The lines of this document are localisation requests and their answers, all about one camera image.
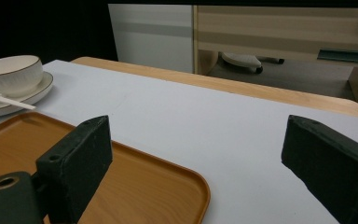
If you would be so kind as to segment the white plate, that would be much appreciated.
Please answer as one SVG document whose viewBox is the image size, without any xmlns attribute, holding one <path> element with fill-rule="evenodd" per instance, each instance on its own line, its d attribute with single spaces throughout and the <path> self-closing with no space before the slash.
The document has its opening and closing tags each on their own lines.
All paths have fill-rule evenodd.
<svg viewBox="0 0 358 224">
<path fill-rule="evenodd" d="M 49 93 L 49 91 L 53 87 L 53 80 L 54 77 L 51 73 L 44 72 L 42 80 L 36 86 L 34 91 L 21 97 L 15 97 L 15 100 L 28 105 L 34 105 Z M 20 110 L 21 107 L 0 103 L 0 117 L 14 112 L 18 112 Z"/>
</svg>

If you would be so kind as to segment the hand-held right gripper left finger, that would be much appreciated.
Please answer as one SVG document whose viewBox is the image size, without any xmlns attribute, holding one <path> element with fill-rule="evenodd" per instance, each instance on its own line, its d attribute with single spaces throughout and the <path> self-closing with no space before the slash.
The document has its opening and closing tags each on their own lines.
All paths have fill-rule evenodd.
<svg viewBox="0 0 358 224">
<path fill-rule="evenodd" d="M 36 160 L 52 223 L 77 223 L 113 160 L 109 118 L 88 119 Z"/>
</svg>

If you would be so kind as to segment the wooden cabinet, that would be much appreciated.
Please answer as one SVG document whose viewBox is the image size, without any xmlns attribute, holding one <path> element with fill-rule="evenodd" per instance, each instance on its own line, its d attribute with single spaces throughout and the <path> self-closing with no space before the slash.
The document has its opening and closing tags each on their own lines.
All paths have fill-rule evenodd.
<svg viewBox="0 0 358 224">
<path fill-rule="evenodd" d="M 219 51 L 320 63 L 324 49 L 358 51 L 358 9 L 300 7 L 193 8 L 194 72 L 205 75 Z M 357 62 L 327 59 L 327 63 Z"/>
</svg>

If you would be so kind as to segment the white cabinet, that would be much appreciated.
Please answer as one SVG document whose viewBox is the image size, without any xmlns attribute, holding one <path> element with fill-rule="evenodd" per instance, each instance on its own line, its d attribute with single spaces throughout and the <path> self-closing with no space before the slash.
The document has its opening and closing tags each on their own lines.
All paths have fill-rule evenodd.
<svg viewBox="0 0 358 224">
<path fill-rule="evenodd" d="M 192 6 L 108 7 L 121 62 L 187 73 L 194 70 Z"/>
</svg>

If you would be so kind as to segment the white plastic utensil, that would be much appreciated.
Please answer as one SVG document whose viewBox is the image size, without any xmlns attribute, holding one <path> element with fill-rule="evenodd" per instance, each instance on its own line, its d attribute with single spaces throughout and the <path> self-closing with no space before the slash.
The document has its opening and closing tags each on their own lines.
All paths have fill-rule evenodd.
<svg viewBox="0 0 358 224">
<path fill-rule="evenodd" d="M 13 98 L 0 93 L 0 105 L 12 105 L 27 110 L 35 110 L 34 105 L 24 103 L 22 99 Z"/>
</svg>

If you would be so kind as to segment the round wheeled base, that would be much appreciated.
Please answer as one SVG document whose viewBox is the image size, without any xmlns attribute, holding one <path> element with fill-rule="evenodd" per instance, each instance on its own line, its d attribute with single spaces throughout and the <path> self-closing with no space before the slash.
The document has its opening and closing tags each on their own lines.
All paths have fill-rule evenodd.
<svg viewBox="0 0 358 224">
<path fill-rule="evenodd" d="M 248 54 L 222 52 L 221 58 L 225 63 L 243 68 L 253 69 L 256 74 L 261 74 L 264 70 L 262 62 L 284 64 L 285 59 L 271 57 L 257 57 Z"/>
</svg>

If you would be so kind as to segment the wooden tray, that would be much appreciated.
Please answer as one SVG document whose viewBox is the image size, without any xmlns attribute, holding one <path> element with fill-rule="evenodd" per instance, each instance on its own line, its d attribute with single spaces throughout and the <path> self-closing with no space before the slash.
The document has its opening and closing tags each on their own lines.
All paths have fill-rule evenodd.
<svg viewBox="0 0 358 224">
<path fill-rule="evenodd" d="M 35 160 L 74 127 L 32 112 L 0 123 L 0 175 L 32 174 Z M 211 193 L 185 167 L 113 144 L 113 162 L 79 224 L 200 224 Z"/>
</svg>

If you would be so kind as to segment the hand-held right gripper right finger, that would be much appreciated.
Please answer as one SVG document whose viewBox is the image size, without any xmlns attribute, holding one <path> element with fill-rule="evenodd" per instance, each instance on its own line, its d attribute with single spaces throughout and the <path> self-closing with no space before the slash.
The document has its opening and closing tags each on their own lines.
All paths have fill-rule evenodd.
<svg viewBox="0 0 358 224">
<path fill-rule="evenodd" d="M 288 117 L 282 164 L 339 224 L 358 224 L 358 143 L 319 121 Z"/>
</svg>

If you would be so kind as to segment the white table mat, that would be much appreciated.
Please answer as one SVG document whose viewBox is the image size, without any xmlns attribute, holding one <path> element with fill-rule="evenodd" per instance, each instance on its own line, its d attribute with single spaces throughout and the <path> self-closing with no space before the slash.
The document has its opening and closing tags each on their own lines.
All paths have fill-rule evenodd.
<svg viewBox="0 0 358 224">
<path fill-rule="evenodd" d="M 207 182 L 203 224 L 337 224 L 281 161 L 288 117 L 317 120 L 358 142 L 358 118 L 226 91 L 54 61 L 36 113 L 73 127 L 106 115 L 117 143 Z"/>
</svg>

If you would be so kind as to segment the white bowl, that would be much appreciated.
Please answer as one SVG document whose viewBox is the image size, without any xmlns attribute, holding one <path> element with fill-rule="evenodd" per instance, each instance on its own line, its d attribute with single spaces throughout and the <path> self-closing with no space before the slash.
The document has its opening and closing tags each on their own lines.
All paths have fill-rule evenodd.
<svg viewBox="0 0 358 224">
<path fill-rule="evenodd" d="M 0 94 L 23 96 L 42 81 L 41 60 L 34 55 L 18 55 L 0 59 Z"/>
</svg>

